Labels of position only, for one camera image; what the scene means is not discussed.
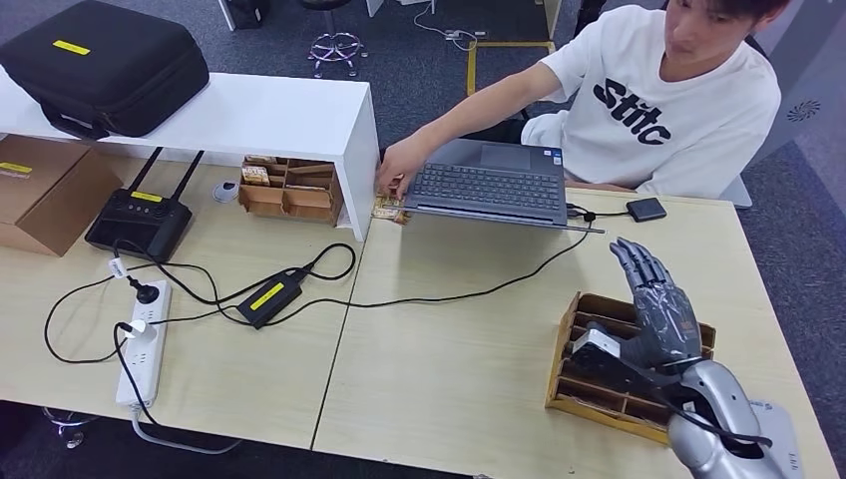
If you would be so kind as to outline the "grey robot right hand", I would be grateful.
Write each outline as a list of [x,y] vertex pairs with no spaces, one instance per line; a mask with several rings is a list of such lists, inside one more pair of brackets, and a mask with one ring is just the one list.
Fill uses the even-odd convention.
[[622,339],[593,322],[578,349],[590,347],[624,364],[674,374],[702,360],[701,333],[690,300],[645,246],[610,244],[632,292],[637,335]]

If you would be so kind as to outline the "person's right hand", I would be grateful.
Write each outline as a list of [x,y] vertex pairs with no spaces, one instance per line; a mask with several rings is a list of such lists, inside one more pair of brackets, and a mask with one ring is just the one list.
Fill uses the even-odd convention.
[[420,132],[388,147],[376,174],[377,192],[403,199],[417,172],[438,148],[436,142]]

